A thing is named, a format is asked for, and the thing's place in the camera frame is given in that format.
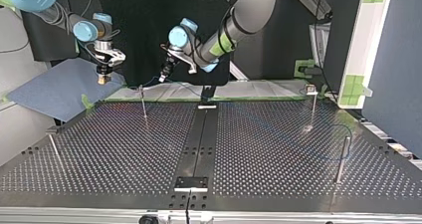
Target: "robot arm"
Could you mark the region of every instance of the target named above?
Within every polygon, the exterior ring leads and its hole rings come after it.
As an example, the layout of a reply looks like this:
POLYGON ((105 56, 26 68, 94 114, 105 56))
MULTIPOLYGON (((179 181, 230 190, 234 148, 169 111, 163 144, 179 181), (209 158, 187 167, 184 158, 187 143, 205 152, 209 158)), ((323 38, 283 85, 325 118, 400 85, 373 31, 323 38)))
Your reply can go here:
POLYGON ((236 44, 248 35, 260 31, 270 20, 276 0, 227 0, 231 8, 219 30, 204 44, 196 38, 198 26, 183 19, 179 26, 169 33, 167 60, 161 72, 163 82, 171 75, 172 67, 180 60, 190 65, 190 74, 196 73, 199 66, 205 72, 211 72, 218 64, 218 59, 232 52, 236 44))
POLYGON ((85 19, 67 12, 56 0, 0 0, 0 4, 31 12, 48 24, 73 32, 82 42, 94 43, 92 55, 98 61, 97 73, 101 85, 110 81, 113 67, 125 60, 125 54, 112 47, 111 38, 116 32, 112 30, 110 15, 96 13, 92 20, 85 19))

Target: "black panel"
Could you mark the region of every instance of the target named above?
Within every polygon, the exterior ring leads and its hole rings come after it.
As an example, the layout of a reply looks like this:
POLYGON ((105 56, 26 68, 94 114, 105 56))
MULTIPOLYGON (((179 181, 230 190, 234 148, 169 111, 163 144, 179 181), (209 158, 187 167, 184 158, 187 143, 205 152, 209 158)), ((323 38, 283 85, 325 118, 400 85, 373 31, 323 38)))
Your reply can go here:
POLYGON ((334 91, 341 86, 360 0, 333 0, 333 18, 326 48, 324 71, 334 91))
POLYGON ((310 24, 314 15, 299 0, 277 0, 263 31, 246 38, 234 63, 250 79, 291 79, 295 61, 313 57, 310 24))

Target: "black backdrop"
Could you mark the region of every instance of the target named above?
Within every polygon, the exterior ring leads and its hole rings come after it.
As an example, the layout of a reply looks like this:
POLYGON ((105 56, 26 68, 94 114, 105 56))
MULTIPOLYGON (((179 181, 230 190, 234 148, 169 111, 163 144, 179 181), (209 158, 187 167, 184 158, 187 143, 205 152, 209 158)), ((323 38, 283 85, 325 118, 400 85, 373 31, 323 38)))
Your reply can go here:
MULTIPOLYGON (((208 38, 218 28, 221 17, 228 8, 225 0, 100 0, 104 11, 114 18, 121 34, 116 36, 115 45, 127 54, 122 67, 130 86, 146 83, 160 72, 165 52, 160 43, 167 42, 171 28, 187 17, 199 25, 198 34, 208 38)), ((220 64, 210 75, 198 71, 197 75, 187 75, 188 66, 176 68, 172 80, 187 81, 192 84, 206 82, 225 85, 228 81, 228 61, 220 64)))

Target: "perforated metal table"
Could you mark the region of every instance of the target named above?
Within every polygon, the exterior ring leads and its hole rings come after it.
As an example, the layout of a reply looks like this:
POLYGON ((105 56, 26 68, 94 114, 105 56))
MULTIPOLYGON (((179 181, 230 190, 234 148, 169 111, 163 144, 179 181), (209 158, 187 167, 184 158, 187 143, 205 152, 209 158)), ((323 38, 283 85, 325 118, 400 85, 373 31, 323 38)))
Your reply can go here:
POLYGON ((145 119, 139 103, 100 104, 54 136, 60 155, 45 138, 0 168, 0 206, 422 214, 419 169, 331 102, 312 105, 147 104, 145 119), (208 192, 174 192, 180 176, 208 192))

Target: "white wall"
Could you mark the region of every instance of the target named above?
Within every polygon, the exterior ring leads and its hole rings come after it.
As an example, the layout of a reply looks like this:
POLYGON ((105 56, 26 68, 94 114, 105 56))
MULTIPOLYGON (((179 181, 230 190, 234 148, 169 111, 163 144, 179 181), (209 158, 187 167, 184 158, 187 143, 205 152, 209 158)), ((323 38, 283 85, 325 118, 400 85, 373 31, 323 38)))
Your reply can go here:
POLYGON ((48 116, 2 101, 5 95, 48 69, 48 64, 33 60, 29 45, 18 52, 2 53, 27 42, 19 17, 9 9, 0 9, 0 165, 40 140, 54 125, 48 116))

